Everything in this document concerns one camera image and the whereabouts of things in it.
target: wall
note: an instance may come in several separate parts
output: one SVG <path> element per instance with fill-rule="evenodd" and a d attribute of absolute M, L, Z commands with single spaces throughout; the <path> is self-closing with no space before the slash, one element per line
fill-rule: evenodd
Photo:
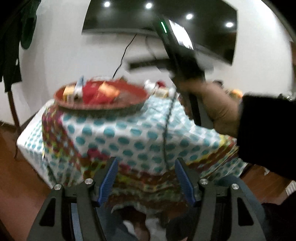
<path fill-rule="evenodd" d="M 42 0 L 37 25 L 29 50 L 20 48 L 23 82 L 13 85 L 21 124 L 35 113 L 62 85 L 81 75 L 112 76 L 132 35 L 81 35 L 90 0 Z M 228 87 L 244 92 L 277 94 L 290 87 L 292 66 L 290 45 L 281 24 L 259 0 L 228 0 L 238 9 L 238 36 L 232 67 L 214 61 L 208 79 L 223 79 Z M 165 54 L 159 40 L 149 39 L 156 55 Z M 143 37 L 136 37 L 126 59 L 149 56 Z M 157 69 L 125 75 L 132 82 L 165 80 L 167 72 Z M 12 123 L 7 96 L 0 85 L 0 120 Z"/>

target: round tray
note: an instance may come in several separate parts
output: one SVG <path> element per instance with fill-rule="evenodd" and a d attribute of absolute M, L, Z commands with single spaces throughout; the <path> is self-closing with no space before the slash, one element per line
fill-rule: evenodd
<path fill-rule="evenodd" d="M 92 81 L 93 83 L 102 84 L 104 81 Z M 120 95 L 111 104 L 84 104 L 84 103 L 67 103 L 63 100 L 63 93 L 66 85 L 61 87 L 55 94 L 54 99 L 57 104 L 63 108 L 71 110 L 118 110 L 130 108 L 132 106 L 143 106 L 145 101 L 149 98 L 149 94 L 141 87 L 128 84 L 124 81 L 108 81 L 109 85 L 112 85 L 120 90 Z"/>

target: wooden floor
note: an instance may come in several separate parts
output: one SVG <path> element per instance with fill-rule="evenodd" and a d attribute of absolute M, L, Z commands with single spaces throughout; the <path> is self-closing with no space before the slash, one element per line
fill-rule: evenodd
<path fill-rule="evenodd" d="M 0 220 L 15 241 L 25 241 L 50 190 L 21 153 L 13 158 L 15 140 L 12 129 L 0 127 Z M 243 180 L 261 202 L 281 203 L 289 180 L 263 174 L 262 167 L 254 166 Z"/>

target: television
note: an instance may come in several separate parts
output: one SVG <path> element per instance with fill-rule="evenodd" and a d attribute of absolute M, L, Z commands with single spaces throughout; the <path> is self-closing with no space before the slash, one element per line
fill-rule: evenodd
<path fill-rule="evenodd" d="M 222 0 L 91 0 L 82 33 L 138 33 L 157 37 L 156 16 L 183 26 L 194 49 L 232 64 L 237 11 Z"/>

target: hand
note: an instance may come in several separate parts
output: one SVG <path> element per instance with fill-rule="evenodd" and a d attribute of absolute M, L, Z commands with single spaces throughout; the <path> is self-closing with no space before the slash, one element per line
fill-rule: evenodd
<path fill-rule="evenodd" d="M 239 104 L 231 99 L 217 84 L 189 80 L 180 83 L 178 88 L 182 92 L 189 92 L 201 98 L 218 133 L 237 137 Z M 182 100 L 181 104 L 184 106 L 186 115 L 192 119 L 192 112 L 186 106 L 186 103 Z"/>

